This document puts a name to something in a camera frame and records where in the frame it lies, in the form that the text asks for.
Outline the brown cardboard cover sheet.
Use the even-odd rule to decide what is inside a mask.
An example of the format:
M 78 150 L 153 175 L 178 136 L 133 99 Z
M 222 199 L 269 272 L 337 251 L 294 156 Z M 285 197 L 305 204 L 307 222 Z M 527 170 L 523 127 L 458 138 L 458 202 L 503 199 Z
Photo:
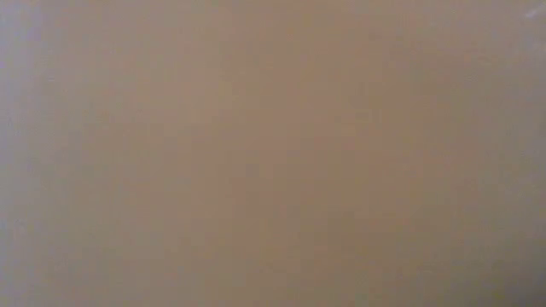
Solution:
M 546 307 L 546 0 L 0 0 L 0 307 Z

